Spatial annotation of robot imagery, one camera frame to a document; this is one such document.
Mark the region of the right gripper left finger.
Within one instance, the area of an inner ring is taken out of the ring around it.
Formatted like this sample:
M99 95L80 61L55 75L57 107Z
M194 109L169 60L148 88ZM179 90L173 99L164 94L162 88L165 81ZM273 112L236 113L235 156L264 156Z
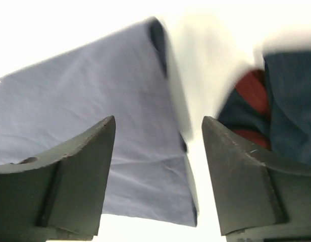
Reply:
M108 116L48 151L0 165L0 241L97 236L115 131Z

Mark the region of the navy jersey tank top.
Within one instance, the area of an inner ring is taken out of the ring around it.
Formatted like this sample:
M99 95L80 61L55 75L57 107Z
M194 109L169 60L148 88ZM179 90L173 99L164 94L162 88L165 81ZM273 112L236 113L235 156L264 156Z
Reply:
M266 54L244 74L218 121L281 156L311 165L311 50Z

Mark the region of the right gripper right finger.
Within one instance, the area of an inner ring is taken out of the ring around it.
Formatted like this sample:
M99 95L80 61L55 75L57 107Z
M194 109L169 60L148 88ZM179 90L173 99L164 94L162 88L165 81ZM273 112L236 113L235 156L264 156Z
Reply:
M227 241L311 241L311 165L282 158L210 116L202 134Z

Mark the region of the blue-grey tank top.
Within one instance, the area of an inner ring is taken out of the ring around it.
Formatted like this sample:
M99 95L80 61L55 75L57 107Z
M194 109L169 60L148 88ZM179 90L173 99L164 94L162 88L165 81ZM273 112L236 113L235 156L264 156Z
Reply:
M116 121L103 213L196 226L166 39L147 19L0 78L0 165Z

